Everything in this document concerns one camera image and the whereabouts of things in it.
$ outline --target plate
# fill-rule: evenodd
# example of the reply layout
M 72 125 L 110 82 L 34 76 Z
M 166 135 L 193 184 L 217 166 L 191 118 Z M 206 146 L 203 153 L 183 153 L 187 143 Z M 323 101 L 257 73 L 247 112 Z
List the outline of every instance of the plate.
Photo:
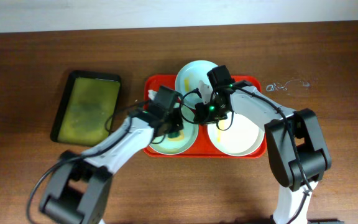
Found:
M 264 132 L 243 115 L 234 114 L 233 124 L 227 131 L 221 131 L 216 124 L 208 125 L 208 136 L 214 146 L 230 156 L 245 156 L 253 153 L 261 145 Z M 231 122 L 231 112 L 227 119 L 219 121 L 219 128 L 226 129 Z
M 208 80 L 207 73 L 214 67 L 217 67 L 215 63 L 205 60 L 197 60 L 188 63 L 177 75 L 175 80 L 176 91 L 185 95 L 191 90 L 198 88 L 200 80 L 210 86 L 211 83 Z M 191 109 L 195 109 L 195 104 L 202 102 L 202 99 L 197 94 L 190 94 L 185 98 L 185 104 Z
M 187 108 L 182 106 L 181 112 L 185 118 L 193 120 L 194 113 Z M 169 138 L 168 135 L 160 144 L 150 144 L 150 147 L 155 151 L 165 155 L 175 155 L 186 151 L 197 139 L 198 125 L 190 124 L 183 120 L 183 129 L 180 131 L 179 136 L 176 138 Z M 157 137 L 153 142 L 160 142 L 163 136 Z

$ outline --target robotic arm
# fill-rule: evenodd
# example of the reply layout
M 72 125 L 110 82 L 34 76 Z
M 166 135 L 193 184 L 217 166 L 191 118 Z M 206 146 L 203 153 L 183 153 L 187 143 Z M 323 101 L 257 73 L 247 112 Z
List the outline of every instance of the robotic arm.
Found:
M 309 109 L 295 111 L 283 107 L 245 80 L 235 82 L 224 65 L 208 72 L 208 78 L 212 89 L 200 93 L 204 103 L 196 105 L 195 121 L 215 123 L 227 118 L 227 112 L 232 111 L 246 116 L 264 130 L 270 168 L 280 183 L 272 221 L 306 224 L 310 202 L 307 196 L 331 167 L 316 115 Z M 81 154 L 85 159 L 59 167 L 47 185 L 39 210 L 59 223 L 104 223 L 101 217 L 113 174 L 154 137 L 183 128 L 180 109 L 173 108 L 178 97 L 181 96 L 177 92 L 161 86 L 147 110 L 138 108 L 130 113 L 116 132 Z M 305 143 L 293 150 L 294 137 L 303 138 Z M 60 159 L 68 161 L 74 157 L 78 155 L 67 151 Z M 71 180 L 87 182 L 86 191 L 71 187 Z

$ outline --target brown table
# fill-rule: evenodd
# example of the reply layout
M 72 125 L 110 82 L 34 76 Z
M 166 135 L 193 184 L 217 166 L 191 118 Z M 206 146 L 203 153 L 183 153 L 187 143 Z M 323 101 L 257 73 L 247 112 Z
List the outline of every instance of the brown table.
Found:
M 26 223 L 25 201 L 61 152 L 49 133 L 67 73 L 120 74 L 120 105 L 143 97 L 147 77 L 176 73 L 192 60 L 287 90 L 264 91 L 319 117 L 333 165 L 308 218 L 358 223 L 358 22 L 0 34 L 0 223 Z M 159 159 L 138 152 L 117 173 L 107 223 L 219 223 L 268 218 L 278 183 L 268 157 Z M 33 217 L 49 223 L 37 213 Z

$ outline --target tabletop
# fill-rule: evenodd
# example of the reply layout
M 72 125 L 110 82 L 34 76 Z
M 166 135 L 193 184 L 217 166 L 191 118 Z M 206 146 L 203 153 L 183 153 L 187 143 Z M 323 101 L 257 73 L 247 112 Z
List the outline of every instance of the tabletop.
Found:
M 277 103 L 317 114 L 333 163 L 308 219 L 358 223 L 358 21 L 0 34 L 0 223 L 26 223 L 38 178 L 63 151 L 85 149 L 49 138 L 70 71 L 119 74 L 122 108 L 143 99 L 151 75 L 201 59 L 252 75 Z M 50 223 L 37 211 L 41 191 L 32 216 Z M 240 223 L 268 218 L 277 198 L 267 153 L 178 159 L 140 151 L 114 176 L 104 219 Z

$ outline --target white wall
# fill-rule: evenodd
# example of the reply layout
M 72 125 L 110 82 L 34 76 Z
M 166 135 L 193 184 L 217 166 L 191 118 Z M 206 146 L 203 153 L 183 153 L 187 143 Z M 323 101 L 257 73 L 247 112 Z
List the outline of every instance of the white wall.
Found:
M 0 0 L 0 32 L 358 20 L 358 0 Z

